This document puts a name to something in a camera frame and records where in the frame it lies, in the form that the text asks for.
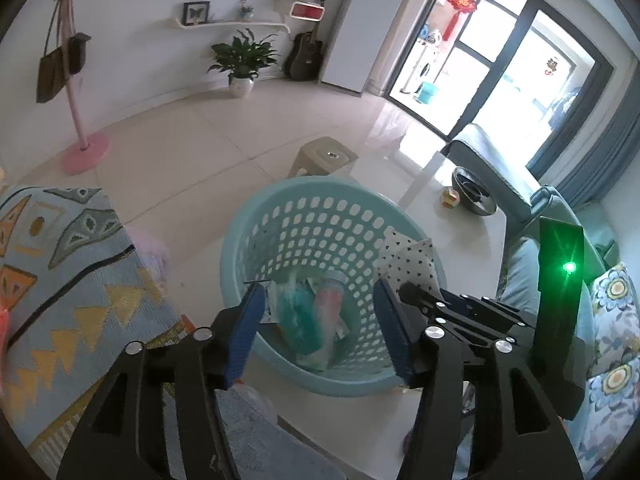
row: brown bag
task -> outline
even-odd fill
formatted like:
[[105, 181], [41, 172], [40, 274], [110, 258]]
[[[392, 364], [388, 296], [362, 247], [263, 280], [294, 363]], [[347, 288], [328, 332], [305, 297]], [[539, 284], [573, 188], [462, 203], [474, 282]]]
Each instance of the brown bag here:
[[82, 32], [76, 32], [76, 13], [74, 12], [74, 0], [69, 0], [71, 7], [71, 38], [69, 38], [69, 73], [75, 75], [82, 70], [86, 60], [86, 42], [91, 36]]
[[[38, 86], [36, 89], [36, 102], [46, 103], [51, 101], [58, 92], [60, 92], [66, 84], [65, 67], [63, 63], [62, 47], [60, 47], [60, 13], [62, 0], [56, 1], [56, 7], [53, 9], [51, 22], [49, 23], [49, 31], [47, 32], [47, 41], [44, 44], [44, 54], [40, 58], [40, 67], [38, 69]], [[53, 29], [53, 22], [58, 15], [58, 24], [56, 27], [56, 48], [47, 53], [49, 49], [49, 39]]]

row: blue curtain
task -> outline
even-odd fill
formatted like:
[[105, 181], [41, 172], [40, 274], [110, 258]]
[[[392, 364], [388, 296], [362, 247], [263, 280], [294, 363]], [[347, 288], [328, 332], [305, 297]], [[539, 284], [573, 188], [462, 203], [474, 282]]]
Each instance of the blue curtain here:
[[599, 200], [640, 150], [640, 64], [618, 111], [583, 160], [556, 187], [571, 206]]

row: green light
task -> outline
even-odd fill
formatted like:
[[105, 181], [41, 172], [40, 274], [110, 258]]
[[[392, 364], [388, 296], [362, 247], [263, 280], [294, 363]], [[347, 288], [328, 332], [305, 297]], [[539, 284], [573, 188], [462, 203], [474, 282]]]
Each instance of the green light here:
[[566, 271], [567, 274], [571, 274], [575, 272], [575, 269], [577, 269], [577, 266], [573, 262], [567, 262], [562, 266], [562, 268]]

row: guitar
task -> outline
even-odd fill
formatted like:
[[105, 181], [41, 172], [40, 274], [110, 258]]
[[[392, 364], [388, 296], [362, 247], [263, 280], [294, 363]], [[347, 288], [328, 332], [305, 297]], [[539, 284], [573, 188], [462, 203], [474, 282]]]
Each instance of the guitar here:
[[[324, 7], [326, 0], [319, 0]], [[301, 32], [296, 36], [293, 51], [284, 63], [284, 73], [294, 81], [312, 81], [318, 78], [322, 67], [322, 41], [318, 41], [316, 22], [311, 32]]]

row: refrigerator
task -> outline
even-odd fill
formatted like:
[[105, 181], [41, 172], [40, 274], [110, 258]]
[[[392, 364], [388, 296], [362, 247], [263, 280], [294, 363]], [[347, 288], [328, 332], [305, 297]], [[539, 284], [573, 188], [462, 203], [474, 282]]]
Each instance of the refrigerator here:
[[320, 81], [361, 93], [402, 0], [345, 0]]

